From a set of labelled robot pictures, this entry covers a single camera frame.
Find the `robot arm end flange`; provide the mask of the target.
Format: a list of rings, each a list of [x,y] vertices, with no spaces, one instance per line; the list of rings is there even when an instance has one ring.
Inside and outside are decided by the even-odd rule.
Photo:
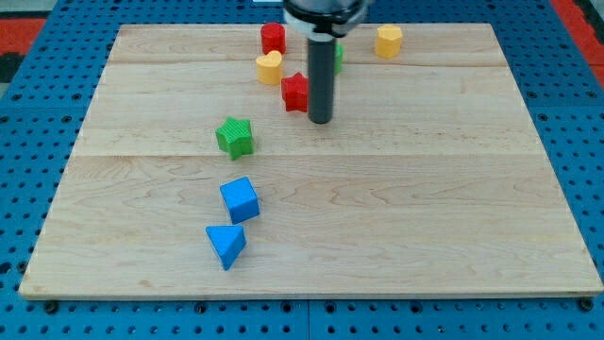
[[[283,0],[286,23],[317,42],[347,35],[363,22],[373,0]]]

